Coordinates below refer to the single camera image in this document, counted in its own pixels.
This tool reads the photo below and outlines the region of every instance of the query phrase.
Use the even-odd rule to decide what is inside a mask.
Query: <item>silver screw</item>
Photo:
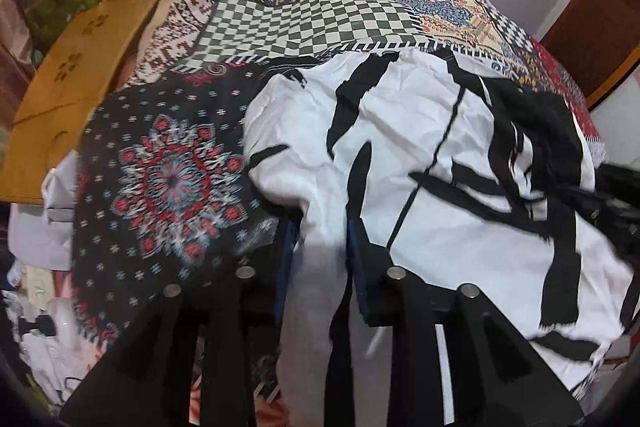
[[[236,270],[238,279],[251,279],[255,275],[255,269],[251,266],[241,266]]]
[[[399,266],[392,266],[391,268],[387,268],[386,276],[389,277],[389,279],[400,281],[406,277],[406,271]]]
[[[466,282],[460,286],[460,291],[462,292],[462,295],[469,297],[470,299],[475,299],[480,295],[480,288],[470,282]]]
[[[164,290],[162,290],[164,296],[169,297],[170,299],[177,297],[181,292],[182,288],[180,288],[180,286],[178,286],[177,284],[168,284],[164,287]]]

